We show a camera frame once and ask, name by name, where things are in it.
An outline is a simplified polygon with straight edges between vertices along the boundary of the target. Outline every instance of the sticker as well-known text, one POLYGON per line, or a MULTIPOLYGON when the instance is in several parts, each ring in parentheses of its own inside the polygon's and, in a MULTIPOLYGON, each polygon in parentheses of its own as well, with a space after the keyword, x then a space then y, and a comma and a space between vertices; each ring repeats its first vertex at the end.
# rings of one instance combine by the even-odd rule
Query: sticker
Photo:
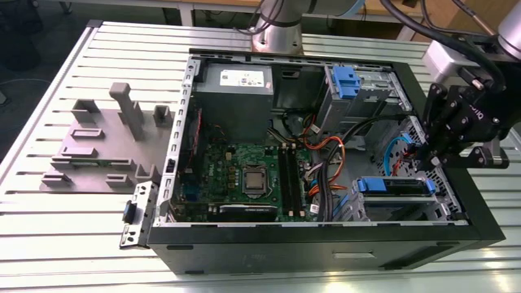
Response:
POLYGON ((319 132, 320 132, 320 128, 319 128, 319 126, 318 126, 318 125, 312 124, 312 125, 310 126, 310 128, 311 128, 311 130, 314 130, 314 132, 315 132, 315 133, 318 133, 318 134, 319 134, 319 132))
POLYGON ((312 204, 310 207, 310 212, 312 214, 319 214, 319 206, 316 204, 312 204))
POLYGON ((220 85, 228 85, 231 87, 264 87, 264 72, 223 70, 220 85))

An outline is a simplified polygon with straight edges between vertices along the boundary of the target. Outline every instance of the screw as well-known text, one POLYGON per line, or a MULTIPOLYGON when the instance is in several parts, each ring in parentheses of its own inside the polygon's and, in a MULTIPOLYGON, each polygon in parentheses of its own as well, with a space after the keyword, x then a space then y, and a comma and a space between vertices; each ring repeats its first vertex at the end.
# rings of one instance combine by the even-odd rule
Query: screw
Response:
POLYGON ((485 86, 483 85, 483 83, 481 83, 477 79, 475 79, 475 80, 472 81, 472 85, 473 85, 479 90, 483 90, 483 89, 485 88, 485 86))

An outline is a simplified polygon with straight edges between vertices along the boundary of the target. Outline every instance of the ram slot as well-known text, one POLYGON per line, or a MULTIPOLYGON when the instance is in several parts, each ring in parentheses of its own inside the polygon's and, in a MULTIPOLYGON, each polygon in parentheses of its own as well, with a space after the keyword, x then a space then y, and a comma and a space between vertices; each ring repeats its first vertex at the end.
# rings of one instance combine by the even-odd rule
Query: ram slot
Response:
POLYGON ((292 192, 290 189, 290 172, 288 172, 288 150, 279 148, 279 177, 280 177, 280 192, 283 195, 283 212, 294 214, 292 192))
POLYGON ((303 210, 303 198, 300 191, 300 178, 299 178, 299 162, 296 160, 295 149, 288 150, 288 175, 290 175, 290 190, 292 194, 294 203, 294 215, 304 216, 303 210))

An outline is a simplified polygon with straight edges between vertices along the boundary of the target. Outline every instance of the black robot end effector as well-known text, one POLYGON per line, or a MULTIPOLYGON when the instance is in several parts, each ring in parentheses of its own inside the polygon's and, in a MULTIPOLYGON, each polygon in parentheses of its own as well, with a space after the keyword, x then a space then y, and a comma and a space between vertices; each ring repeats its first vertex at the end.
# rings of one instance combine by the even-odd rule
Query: black robot end effector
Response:
POLYGON ((427 142, 417 148, 415 160, 419 170, 432 170, 436 166, 452 168, 508 168, 509 159, 500 147, 497 138, 501 123, 472 104, 487 98, 485 90, 471 86, 432 84, 421 126, 427 142), (468 156, 461 151, 473 143, 468 156))

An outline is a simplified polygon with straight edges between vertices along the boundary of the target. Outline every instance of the metal slotted table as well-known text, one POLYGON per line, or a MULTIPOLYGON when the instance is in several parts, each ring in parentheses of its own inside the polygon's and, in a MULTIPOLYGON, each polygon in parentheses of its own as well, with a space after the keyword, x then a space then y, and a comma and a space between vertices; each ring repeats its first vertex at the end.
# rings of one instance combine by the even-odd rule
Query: metal slotted table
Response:
MULTIPOLYGON (((395 60, 412 66, 424 90, 425 43, 304 35, 307 55, 395 60)), ((507 170, 471 170, 507 240, 460 252, 408 272, 175 275, 152 250, 119 250, 127 194, 47 194, 42 174, 74 121, 76 99, 118 109, 108 95, 128 82, 143 110, 178 110, 188 49, 250 50, 246 36, 227 29, 110 23, 88 27, 0 165, 0 288, 67 288, 68 292, 140 289, 172 292, 520 292, 521 142, 503 141, 507 170)))

